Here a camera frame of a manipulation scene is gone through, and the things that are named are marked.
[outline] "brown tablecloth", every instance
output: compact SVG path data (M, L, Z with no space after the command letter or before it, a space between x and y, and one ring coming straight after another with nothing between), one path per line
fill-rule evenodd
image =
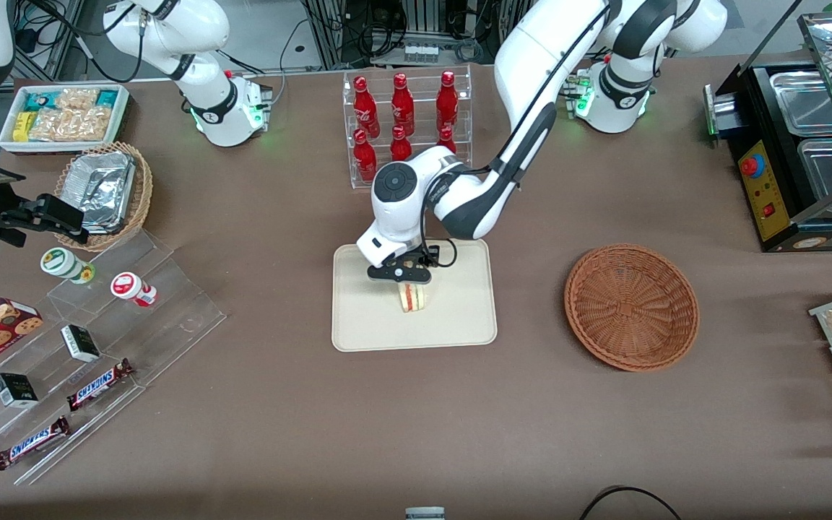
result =
M0 474L2 518L576 518L632 484L685 518L832 517L832 359L806 310L832 300L832 253L760 253L701 88L734 60L675 59L634 129L558 119L487 237L499 336L488 346L340 353L333 251L372 221L349 187L340 73L291 77L271 131L215 148L171 82L129 86L125 141L155 175L147 227L230 318L32 487ZM508 135L475 68L475 151ZM271 80L277 86L277 79ZM14 157L27 196L65 157ZM574 261L630 241L689 277L693 351L653 374L608 368L568 328ZM36 302L55 240L0 251L0 295ZM591 518L663 518L615 495Z

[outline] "red switch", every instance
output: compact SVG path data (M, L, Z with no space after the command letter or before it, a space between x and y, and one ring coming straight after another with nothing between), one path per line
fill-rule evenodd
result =
M740 163L740 173L746 175L747 177L750 177L754 173L756 173L756 170L759 169L759 167L759 162L756 162L756 159L749 157L743 159L743 161Z

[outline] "red bottle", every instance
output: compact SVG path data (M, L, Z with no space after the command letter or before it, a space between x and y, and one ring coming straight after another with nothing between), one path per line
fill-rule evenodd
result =
M451 150L452 154L458 154L458 150L455 148L455 142L452 141L451 127L445 127L438 131L438 142L436 142L439 146L448 146L448 150Z
M416 116L406 74L394 75L394 97L390 99L390 106L394 109L394 124L402 126L407 135L413 135L416 132Z
M368 92L368 82L359 76L352 84L355 86L355 118L359 127L368 132L370 138L376 139L381 135L381 125L377 122L377 103Z
M410 142L407 141L407 132L402 126L394 127L394 141L390 144L390 159L393 161L405 161L413 153Z
M374 181L374 176L377 175L377 155L374 154L374 147L368 142L368 136L363 129L355 129L352 137L355 139L352 153L355 155L355 164L359 168L361 180Z
M458 92L455 90L455 73L450 70L442 72L442 88L435 99L438 131L458 124Z

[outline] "brown woven bowl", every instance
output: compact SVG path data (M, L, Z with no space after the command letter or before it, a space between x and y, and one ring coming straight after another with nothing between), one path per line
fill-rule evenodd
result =
M564 310L593 355L631 372L673 365L699 329L689 280L660 254L628 243L584 254L565 284Z
M135 232L137 230L143 227L143 222L146 220L146 216L150 211L152 171L150 170L150 165L146 164L146 159L143 158L139 150L129 144L125 144L125 142L112 142L112 144L104 144L92 148L92 150L86 150L81 155L74 157L73 161L83 155L108 154L109 152L125 152L136 160L136 171L133 174L133 187L130 191L130 202L128 203L128 213L126 213L124 227L118 233L112 235L89 235L89 240L84 244L77 243L75 240L70 240L63 235L54 233L56 240L63 247L90 251L90 253L100 253L100 251L104 251L114 243L128 240L136 234ZM56 182L56 190L53 190L53 194L57 197L63 191L63 184L66 182L66 174L69 173L70 165L72 165L72 161L69 161L69 164L63 168L63 175L60 175L59 181Z

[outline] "acrylic bottle rack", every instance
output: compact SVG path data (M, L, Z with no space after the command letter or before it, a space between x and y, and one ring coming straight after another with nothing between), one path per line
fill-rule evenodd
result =
M394 128L394 116L390 108L390 99L394 96L394 74L403 72L407 75L407 86L413 94L416 132L409 136L413 154L431 148L438 142L436 128L436 96L442 83L442 72L451 70L455 73L455 90L458 91L458 123L456 123L452 141L458 150L458 158L464 164L472 165L473 159L473 109L472 78L468 66L426 66L412 69L367 69L347 72L343 76L342 109L346 125L346 146L349 150L349 172L353 188L369 188L371 184L361 180L355 165L352 149L355 141L352 133L358 127L355 119L355 89L352 80L364 76L368 80L368 90L377 103L377 121L381 125L381 134L371 139L377 155L377 168L390 162L391 129Z

